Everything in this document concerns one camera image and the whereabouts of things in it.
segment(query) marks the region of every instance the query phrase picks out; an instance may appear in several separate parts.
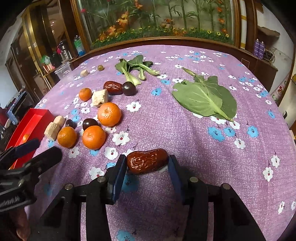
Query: screw head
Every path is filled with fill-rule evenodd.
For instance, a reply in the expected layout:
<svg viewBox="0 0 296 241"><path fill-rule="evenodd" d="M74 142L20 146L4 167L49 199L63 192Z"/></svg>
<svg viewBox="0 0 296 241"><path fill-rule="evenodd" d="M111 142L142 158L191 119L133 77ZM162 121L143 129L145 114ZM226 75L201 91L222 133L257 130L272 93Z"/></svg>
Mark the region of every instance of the screw head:
<svg viewBox="0 0 296 241"><path fill-rule="evenodd" d="M230 186L228 183L224 183L224 184L222 185L222 187L223 187L224 189L226 189L226 190L229 190L229 189L231 188L231 186Z"/></svg>
<svg viewBox="0 0 296 241"><path fill-rule="evenodd" d="M72 187L73 187L73 185L71 183L68 183L65 185L66 190L70 190L70 189L72 189Z"/></svg>
<svg viewBox="0 0 296 241"><path fill-rule="evenodd" d="M196 183L196 182L198 182L198 178L197 177L191 177L191 178L189 178L189 181L192 182L192 183Z"/></svg>
<svg viewBox="0 0 296 241"><path fill-rule="evenodd" d="M106 181L106 178L104 176L100 176L97 178L97 181L103 183L104 181Z"/></svg>

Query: dried red date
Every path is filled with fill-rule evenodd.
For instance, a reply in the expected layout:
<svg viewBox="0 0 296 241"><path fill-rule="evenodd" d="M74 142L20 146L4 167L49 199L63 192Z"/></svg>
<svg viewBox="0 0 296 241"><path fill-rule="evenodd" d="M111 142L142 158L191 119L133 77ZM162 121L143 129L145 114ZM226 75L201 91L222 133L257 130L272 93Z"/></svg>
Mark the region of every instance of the dried red date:
<svg viewBox="0 0 296 241"><path fill-rule="evenodd" d="M164 149L134 151L127 155L127 165L133 174L154 172L168 163L168 154Z"/></svg>
<svg viewBox="0 0 296 241"><path fill-rule="evenodd" d="M122 94L122 84L114 81L107 81L106 83L104 83L103 89L106 89L109 95Z"/></svg>

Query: glass display cabinet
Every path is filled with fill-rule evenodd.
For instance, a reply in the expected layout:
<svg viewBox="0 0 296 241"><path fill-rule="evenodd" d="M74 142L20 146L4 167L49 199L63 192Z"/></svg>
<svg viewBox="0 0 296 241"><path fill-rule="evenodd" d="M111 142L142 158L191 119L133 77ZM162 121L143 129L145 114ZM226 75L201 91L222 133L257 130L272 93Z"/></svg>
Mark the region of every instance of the glass display cabinet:
<svg viewBox="0 0 296 241"><path fill-rule="evenodd" d="M73 0L95 49L125 40L185 36L233 44L232 0Z"/></svg>

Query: table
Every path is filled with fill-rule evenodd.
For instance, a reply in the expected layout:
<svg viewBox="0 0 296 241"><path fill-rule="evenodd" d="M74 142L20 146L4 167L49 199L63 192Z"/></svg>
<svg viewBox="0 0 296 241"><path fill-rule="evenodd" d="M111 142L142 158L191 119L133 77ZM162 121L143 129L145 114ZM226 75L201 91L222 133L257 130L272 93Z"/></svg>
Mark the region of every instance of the table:
<svg viewBox="0 0 296 241"><path fill-rule="evenodd" d="M78 98L81 88L100 90L106 81L125 82L114 67L120 58L143 54L160 70L158 77L146 74L135 96L111 96L123 113L121 123L105 128L107 140L100 150L84 147L81 137L72 149L61 148L60 164L44 173L36 186L37 202L27 210L31 222L41 216L63 185L87 184L113 166L120 154L134 150L164 148L181 165L189 167L204 182L229 183L243 200L267 241L277 240L295 212L295 145L275 102L256 77L231 55L185 46L148 45L122 49L90 58L62 79L36 108L46 108L78 123L96 118L91 100ZM105 70L96 70L99 64ZM207 78L218 76L237 101L234 122L202 117L180 106L171 95L174 83L192 77L181 66ZM90 74L81 78L80 72ZM35 155L51 146L44 138ZM126 175L119 200L107 207L112 240L179 240L188 207L177 201L166 168L146 175ZM210 221L213 209L210 209ZM209 229L212 239L213 227ZM85 205L81 218L85 234Z"/></svg>

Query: leafy green vegetable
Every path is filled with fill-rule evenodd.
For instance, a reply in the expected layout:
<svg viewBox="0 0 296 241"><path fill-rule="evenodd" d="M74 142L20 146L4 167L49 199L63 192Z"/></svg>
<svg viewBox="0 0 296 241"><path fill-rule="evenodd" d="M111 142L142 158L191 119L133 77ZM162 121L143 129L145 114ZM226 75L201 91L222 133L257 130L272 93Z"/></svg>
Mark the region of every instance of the leafy green vegetable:
<svg viewBox="0 0 296 241"><path fill-rule="evenodd" d="M183 68L183 70L192 75L194 77L194 81L197 83L201 83L204 87L208 88L208 90L222 99L222 106L221 110L226 114L227 117L233 118L237 112L237 102L230 93L228 89L224 86L218 85L218 78L217 76L210 76L207 80L204 80L202 75L197 75L189 69ZM225 117L216 113L214 115L219 119L224 119Z"/></svg>
<svg viewBox="0 0 296 241"><path fill-rule="evenodd" d="M183 70L194 77L194 82L184 80L173 86L175 99L184 108L193 113L233 121L237 111L237 103L230 91L218 85L217 76L210 76L207 80L189 69Z"/></svg>
<svg viewBox="0 0 296 241"><path fill-rule="evenodd" d="M178 90L172 92L175 99L191 112L203 116L211 116L216 113L225 116L225 113L220 109L222 100L209 92L201 83L185 81L185 83L175 84L173 88Z"/></svg>
<svg viewBox="0 0 296 241"><path fill-rule="evenodd" d="M151 75L158 75L159 71L155 71L154 69L149 68L143 63L143 55L137 55L135 58L131 59L130 61L127 62L127 64L131 67L140 67L144 70L146 70L149 74Z"/></svg>
<svg viewBox="0 0 296 241"><path fill-rule="evenodd" d="M126 81L132 82L135 86L140 85L141 81L129 73L130 66L127 65L125 59L120 59L120 62L115 65L115 68L126 76Z"/></svg>
<svg viewBox="0 0 296 241"><path fill-rule="evenodd" d="M146 65L147 67L150 67L151 65L153 65L153 62L152 61L144 61L143 64ZM132 69L136 69L136 70L140 71L139 75L138 75L138 78L140 80L145 80L146 79L146 77L144 75L144 72L145 72L144 69L142 69L141 67L133 67Z"/></svg>

